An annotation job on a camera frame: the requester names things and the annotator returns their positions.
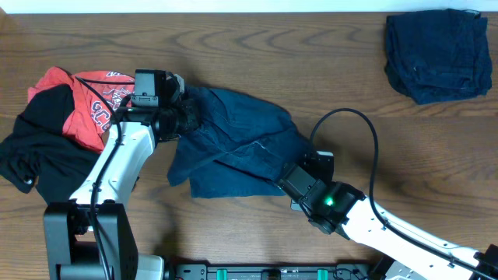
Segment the dark blue shorts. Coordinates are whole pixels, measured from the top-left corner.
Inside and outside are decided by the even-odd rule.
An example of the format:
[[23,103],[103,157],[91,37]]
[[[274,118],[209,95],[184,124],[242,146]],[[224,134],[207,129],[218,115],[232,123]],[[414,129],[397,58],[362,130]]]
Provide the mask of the dark blue shorts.
[[193,198],[281,196],[282,168],[312,149],[283,108],[227,89],[189,86],[201,125],[178,141],[167,179]]

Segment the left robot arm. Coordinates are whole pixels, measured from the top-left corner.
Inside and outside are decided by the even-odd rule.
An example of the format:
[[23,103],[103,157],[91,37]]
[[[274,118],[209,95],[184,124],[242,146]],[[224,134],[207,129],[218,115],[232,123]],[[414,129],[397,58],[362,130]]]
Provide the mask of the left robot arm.
[[126,207],[146,160],[160,142],[200,125],[184,80],[171,72],[138,69],[135,91],[111,111],[109,139],[81,186],[44,212],[49,277],[173,279],[161,257],[140,254]]

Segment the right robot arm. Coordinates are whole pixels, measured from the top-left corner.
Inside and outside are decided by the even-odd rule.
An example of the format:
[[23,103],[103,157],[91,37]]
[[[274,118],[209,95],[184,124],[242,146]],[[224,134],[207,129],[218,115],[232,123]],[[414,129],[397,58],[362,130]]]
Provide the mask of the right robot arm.
[[495,279],[497,247],[486,252],[442,240],[392,215],[354,186],[332,179],[330,152],[306,154],[283,166],[278,181],[322,233],[371,247],[425,279]]

